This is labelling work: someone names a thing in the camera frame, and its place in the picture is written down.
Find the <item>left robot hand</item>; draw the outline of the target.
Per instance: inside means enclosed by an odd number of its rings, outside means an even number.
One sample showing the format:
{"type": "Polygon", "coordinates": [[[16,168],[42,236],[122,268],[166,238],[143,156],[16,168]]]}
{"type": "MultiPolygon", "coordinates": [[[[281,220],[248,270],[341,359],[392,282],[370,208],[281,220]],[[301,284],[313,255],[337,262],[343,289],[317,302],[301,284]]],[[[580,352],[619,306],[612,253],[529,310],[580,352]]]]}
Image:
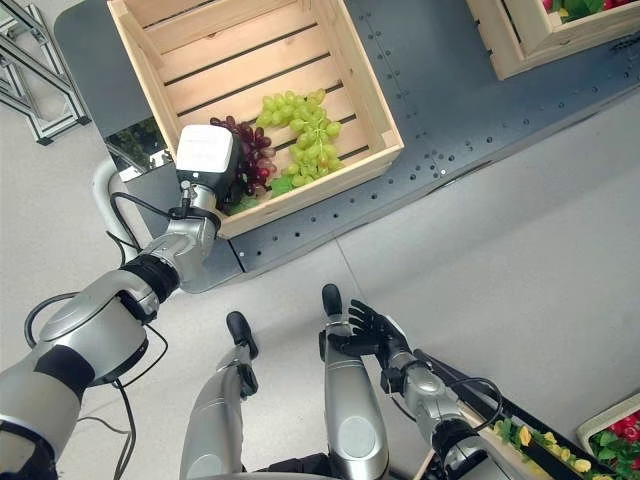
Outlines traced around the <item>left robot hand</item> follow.
{"type": "Polygon", "coordinates": [[[211,207],[225,209],[226,201],[242,193],[232,193],[236,169],[242,159],[241,141],[221,126],[187,125],[183,128],[174,161],[177,180],[184,198],[195,201],[208,194],[211,207]]]}

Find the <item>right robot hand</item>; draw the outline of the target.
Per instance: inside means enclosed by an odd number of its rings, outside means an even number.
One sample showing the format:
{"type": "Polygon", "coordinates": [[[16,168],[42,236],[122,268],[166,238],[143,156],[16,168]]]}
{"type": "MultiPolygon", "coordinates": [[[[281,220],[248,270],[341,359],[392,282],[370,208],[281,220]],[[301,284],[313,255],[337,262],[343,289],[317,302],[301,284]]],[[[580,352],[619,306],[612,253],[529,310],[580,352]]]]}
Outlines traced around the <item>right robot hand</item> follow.
{"type": "Polygon", "coordinates": [[[351,357],[373,355],[382,369],[391,366],[392,358],[411,353],[405,334],[390,318],[369,305],[352,299],[348,309],[351,333],[326,335],[327,342],[338,352],[351,357]]]}

